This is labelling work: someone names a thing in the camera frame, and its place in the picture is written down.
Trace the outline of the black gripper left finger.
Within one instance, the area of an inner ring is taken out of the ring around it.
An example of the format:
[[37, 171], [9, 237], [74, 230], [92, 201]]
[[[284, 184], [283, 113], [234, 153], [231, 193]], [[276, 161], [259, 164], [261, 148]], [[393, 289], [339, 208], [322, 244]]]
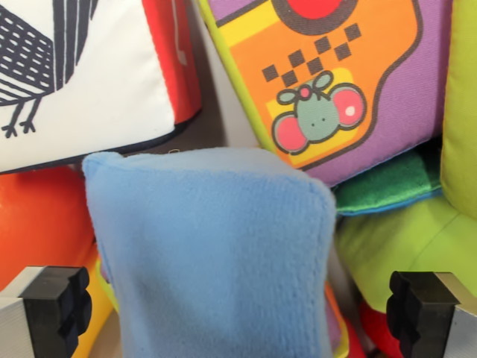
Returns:
[[27, 266], [1, 290], [2, 357], [72, 357], [88, 329], [84, 266]]

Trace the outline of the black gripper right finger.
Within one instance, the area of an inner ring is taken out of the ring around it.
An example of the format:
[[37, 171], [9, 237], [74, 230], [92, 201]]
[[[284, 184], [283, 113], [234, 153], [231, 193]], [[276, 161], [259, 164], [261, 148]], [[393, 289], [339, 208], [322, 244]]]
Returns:
[[476, 296], [450, 272], [395, 271], [386, 314], [404, 357], [475, 357]]

